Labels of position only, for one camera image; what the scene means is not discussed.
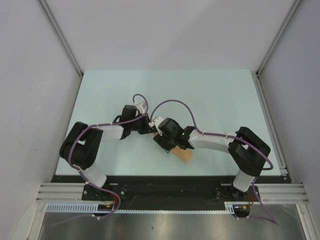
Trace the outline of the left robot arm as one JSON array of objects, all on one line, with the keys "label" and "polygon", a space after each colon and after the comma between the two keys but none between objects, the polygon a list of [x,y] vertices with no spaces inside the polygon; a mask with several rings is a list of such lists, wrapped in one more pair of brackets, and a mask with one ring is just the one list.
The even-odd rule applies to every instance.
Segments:
[{"label": "left robot arm", "polygon": [[59,150],[59,156],[77,170],[84,180],[94,185],[93,194],[100,200],[110,196],[111,188],[105,184],[107,177],[100,172],[95,163],[101,142],[124,140],[131,132],[140,135],[156,133],[150,127],[148,106],[145,101],[127,104],[112,123],[103,123],[99,126],[89,126],[83,122],[76,122]]}]

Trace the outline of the aluminium frame post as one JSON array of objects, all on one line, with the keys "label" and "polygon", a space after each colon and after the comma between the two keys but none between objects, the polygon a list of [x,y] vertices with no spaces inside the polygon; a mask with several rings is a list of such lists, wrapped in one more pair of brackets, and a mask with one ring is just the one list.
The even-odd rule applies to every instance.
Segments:
[{"label": "aluminium frame post", "polygon": [[264,55],[262,61],[260,62],[257,70],[255,71],[255,75],[259,78],[263,73],[265,67],[267,66],[268,62],[270,61],[272,55],[276,51],[276,48],[280,44],[282,38],[286,30],[288,29],[289,25],[291,24],[292,20],[294,19],[296,13],[298,12],[303,0],[294,0],[286,13],[282,23],[280,24],[279,29],[277,30],[269,48],[267,49],[266,54]]},{"label": "aluminium frame post", "polygon": [[80,64],[78,63],[74,52],[70,44],[68,43],[53,11],[51,10],[48,2],[46,0],[37,0],[36,1],[42,10],[45,18],[47,19],[52,31],[54,32],[58,42],[60,43],[63,51],[65,52],[66,57],[68,58],[69,62],[71,63],[73,69],[82,80],[84,76],[84,72],[81,70]]}]

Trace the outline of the right aluminium side rail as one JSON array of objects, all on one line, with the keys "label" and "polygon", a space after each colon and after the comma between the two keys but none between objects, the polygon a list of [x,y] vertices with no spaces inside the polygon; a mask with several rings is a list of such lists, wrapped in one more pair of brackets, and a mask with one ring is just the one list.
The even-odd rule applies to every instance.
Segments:
[{"label": "right aluminium side rail", "polygon": [[262,108],[264,119],[266,121],[267,129],[270,135],[275,157],[279,165],[280,173],[282,176],[286,176],[292,179],[287,165],[286,157],[276,130],[275,122],[272,117],[270,106],[268,104],[265,91],[263,90],[261,79],[255,71],[251,71],[251,75]]}]

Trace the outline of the right aluminium frame post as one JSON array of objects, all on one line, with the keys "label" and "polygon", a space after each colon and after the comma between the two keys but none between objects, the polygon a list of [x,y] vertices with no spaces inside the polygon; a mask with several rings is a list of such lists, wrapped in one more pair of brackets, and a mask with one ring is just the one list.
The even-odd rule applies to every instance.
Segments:
[{"label": "right aluminium frame post", "polygon": [[289,25],[291,24],[292,20],[294,19],[296,13],[298,12],[303,0],[294,0],[286,13],[282,23],[280,24],[279,29],[277,30],[269,48],[267,49],[266,54],[264,55],[262,61],[260,62],[257,70],[255,71],[255,75],[259,78],[263,73],[265,67],[267,66],[268,62],[270,61],[272,55],[276,51],[276,48],[280,44],[282,38],[286,30],[288,29]]}]

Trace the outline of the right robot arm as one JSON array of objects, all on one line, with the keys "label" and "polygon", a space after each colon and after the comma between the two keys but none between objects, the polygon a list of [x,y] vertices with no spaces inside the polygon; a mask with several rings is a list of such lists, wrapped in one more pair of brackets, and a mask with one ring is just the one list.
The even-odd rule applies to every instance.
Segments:
[{"label": "right robot arm", "polygon": [[200,132],[194,126],[182,128],[175,120],[162,117],[157,117],[149,126],[157,131],[153,140],[166,152],[179,147],[229,153],[239,168],[230,187],[231,197],[237,201],[248,196],[252,182],[261,175],[271,152],[263,140],[243,126],[234,135]]}]

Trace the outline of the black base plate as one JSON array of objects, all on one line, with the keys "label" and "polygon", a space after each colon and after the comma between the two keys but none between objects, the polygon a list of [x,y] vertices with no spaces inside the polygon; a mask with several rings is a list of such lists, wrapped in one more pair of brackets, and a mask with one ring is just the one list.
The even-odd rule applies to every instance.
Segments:
[{"label": "black base plate", "polygon": [[112,192],[119,195],[120,210],[130,211],[217,211],[226,202],[248,202],[257,187],[250,187],[242,200],[232,198],[234,176],[108,176],[104,188],[86,185],[83,201],[111,202]]}]

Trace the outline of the orange cloth napkin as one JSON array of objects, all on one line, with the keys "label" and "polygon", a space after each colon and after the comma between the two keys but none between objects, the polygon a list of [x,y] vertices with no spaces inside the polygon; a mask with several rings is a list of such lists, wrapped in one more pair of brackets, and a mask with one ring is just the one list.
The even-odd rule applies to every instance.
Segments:
[{"label": "orange cloth napkin", "polygon": [[184,163],[188,163],[193,157],[193,152],[188,149],[182,149],[178,145],[171,143],[165,136],[155,133],[153,140],[167,153],[173,154]]}]

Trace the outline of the left aluminium frame post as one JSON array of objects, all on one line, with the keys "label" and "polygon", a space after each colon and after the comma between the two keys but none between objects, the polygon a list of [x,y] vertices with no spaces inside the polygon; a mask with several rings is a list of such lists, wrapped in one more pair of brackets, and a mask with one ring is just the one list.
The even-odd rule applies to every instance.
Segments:
[{"label": "left aluminium frame post", "polygon": [[36,1],[42,10],[45,18],[47,19],[52,31],[54,32],[58,42],[60,43],[63,51],[65,52],[66,57],[68,58],[69,62],[71,63],[73,69],[82,80],[84,76],[84,72],[81,70],[80,64],[78,63],[74,52],[70,44],[68,43],[53,11],[51,10],[48,2],[46,0],[37,0]]}]

